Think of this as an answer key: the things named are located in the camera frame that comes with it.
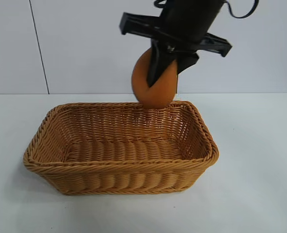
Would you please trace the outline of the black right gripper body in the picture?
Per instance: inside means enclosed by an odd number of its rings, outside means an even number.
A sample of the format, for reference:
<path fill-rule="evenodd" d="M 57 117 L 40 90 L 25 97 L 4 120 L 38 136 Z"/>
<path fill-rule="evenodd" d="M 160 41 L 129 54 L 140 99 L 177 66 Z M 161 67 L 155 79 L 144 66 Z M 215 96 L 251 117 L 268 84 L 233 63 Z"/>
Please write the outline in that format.
<path fill-rule="evenodd" d="M 123 13 L 121 33 L 155 39 L 170 46 L 170 52 L 206 50 L 225 57 L 231 50 L 226 39 L 208 32 L 224 0 L 156 0 L 153 4 L 161 9 L 158 17 Z"/>

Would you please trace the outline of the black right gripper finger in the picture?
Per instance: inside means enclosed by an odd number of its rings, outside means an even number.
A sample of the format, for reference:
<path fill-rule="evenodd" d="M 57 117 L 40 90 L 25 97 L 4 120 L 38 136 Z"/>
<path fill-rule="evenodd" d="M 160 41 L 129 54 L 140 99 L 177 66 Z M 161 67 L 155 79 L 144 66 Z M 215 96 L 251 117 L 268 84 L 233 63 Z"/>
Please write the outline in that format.
<path fill-rule="evenodd" d="M 147 84 L 152 87 L 167 67 L 176 59 L 175 47 L 156 39 L 151 40 L 151 57 Z"/>
<path fill-rule="evenodd" d="M 195 65 L 199 60 L 197 52 L 176 52 L 177 75 Z"/>

